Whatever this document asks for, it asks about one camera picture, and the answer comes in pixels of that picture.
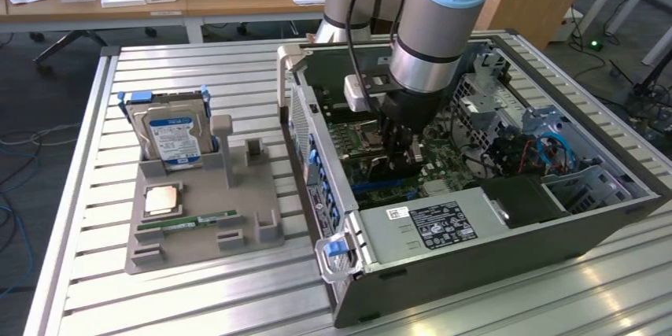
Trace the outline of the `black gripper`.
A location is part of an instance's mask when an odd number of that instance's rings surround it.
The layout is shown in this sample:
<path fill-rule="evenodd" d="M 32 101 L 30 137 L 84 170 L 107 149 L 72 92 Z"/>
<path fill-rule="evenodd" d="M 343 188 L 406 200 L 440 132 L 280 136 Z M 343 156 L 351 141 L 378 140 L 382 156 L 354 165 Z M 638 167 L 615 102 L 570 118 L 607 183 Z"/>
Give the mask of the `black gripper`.
<path fill-rule="evenodd" d="M 420 140 L 424 128 L 438 115 L 443 91 L 419 93 L 412 90 L 390 91 L 380 106 L 379 129 L 388 156 L 410 151 Z"/>

